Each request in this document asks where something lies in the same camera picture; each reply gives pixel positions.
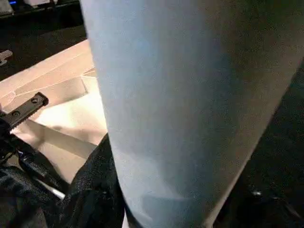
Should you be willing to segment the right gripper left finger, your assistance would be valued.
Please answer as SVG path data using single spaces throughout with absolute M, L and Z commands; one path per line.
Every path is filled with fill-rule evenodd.
M 124 200 L 109 136 L 105 135 L 79 169 L 62 201 L 51 212 L 50 228 L 120 228 Z

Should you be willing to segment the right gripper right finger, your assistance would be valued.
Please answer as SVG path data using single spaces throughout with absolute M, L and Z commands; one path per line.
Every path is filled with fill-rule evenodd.
M 272 192 L 237 184 L 220 210 L 216 228 L 302 228 L 304 217 Z

